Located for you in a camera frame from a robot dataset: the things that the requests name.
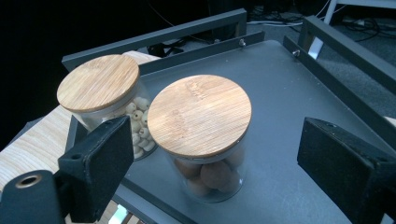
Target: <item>round wooden lid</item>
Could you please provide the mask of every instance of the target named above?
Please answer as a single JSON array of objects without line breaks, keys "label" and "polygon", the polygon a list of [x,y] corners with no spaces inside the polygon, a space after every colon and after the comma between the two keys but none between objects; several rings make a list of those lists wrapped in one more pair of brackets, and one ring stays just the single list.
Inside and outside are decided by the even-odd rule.
[{"label": "round wooden lid", "polygon": [[139,67],[126,55],[90,60],[69,73],[58,88],[58,102],[73,112],[92,112],[115,104],[134,87]]},{"label": "round wooden lid", "polygon": [[251,103],[230,79],[185,77],[163,89],[148,111],[148,129],[166,151],[204,159],[232,147],[251,119]]}]

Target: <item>gray tray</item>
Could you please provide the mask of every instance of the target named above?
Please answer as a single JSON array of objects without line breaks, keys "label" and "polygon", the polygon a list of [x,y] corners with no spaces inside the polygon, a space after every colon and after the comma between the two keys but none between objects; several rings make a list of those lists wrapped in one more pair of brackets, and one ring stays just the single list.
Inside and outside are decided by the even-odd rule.
[{"label": "gray tray", "polygon": [[297,164],[304,118],[324,119],[395,151],[304,65],[275,41],[263,41],[142,76],[154,98],[170,83],[210,74],[238,83],[252,103],[245,136],[247,177],[231,199],[200,203],[184,193],[158,147],[131,166],[114,200],[147,223],[350,223]]}]

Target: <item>glass jar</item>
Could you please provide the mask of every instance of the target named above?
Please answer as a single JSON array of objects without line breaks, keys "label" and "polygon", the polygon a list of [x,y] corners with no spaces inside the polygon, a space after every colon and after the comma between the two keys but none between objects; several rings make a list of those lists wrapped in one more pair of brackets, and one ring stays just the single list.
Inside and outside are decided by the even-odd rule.
[{"label": "glass jar", "polygon": [[164,88],[148,112],[153,139],[169,154],[182,188],[203,202],[220,202],[244,183],[248,95],[225,77],[198,75]]},{"label": "glass jar", "polygon": [[74,69],[57,92],[60,105],[90,132],[108,119],[130,116],[136,161],[157,146],[148,128],[151,99],[139,75],[139,66],[133,58],[107,55]]}]

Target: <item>bamboo lid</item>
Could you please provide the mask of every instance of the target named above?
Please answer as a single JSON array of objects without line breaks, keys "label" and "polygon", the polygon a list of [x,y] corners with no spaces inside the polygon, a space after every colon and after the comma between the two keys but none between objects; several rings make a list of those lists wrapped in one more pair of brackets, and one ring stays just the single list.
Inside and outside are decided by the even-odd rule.
[{"label": "bamboo lid", "polygon": [[107,55],[77,67],[58,88],[59,103],[72,112],[92,112],[122,99],[136,84],[139,67],[125,55]]},{"label": "bamboo lid", "polygon": [[171,154],[204,159],[232,147],[251,119],[244,90],[212,75],[185,77],[163,89],[148,111],[148,129]]}]

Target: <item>dark background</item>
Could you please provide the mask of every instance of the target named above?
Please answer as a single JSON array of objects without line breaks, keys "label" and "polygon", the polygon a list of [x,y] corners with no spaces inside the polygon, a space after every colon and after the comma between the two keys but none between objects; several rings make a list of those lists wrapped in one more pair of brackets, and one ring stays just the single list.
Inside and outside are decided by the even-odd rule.
[{"label": "dark background", "polygon": [[[26,122],[46,116],[58,105],[56,91],[67,75],[61,63],[64,55],[240,7],[247,12],[260,5],[267,11],[281,12],[297,7],[301,13],[312,15],[325,3],[326,0],[0,0],[0,150]],[[384,16],[384,12],[394,15],[394,11],[384,9],[349,7],[337,16]]]}]

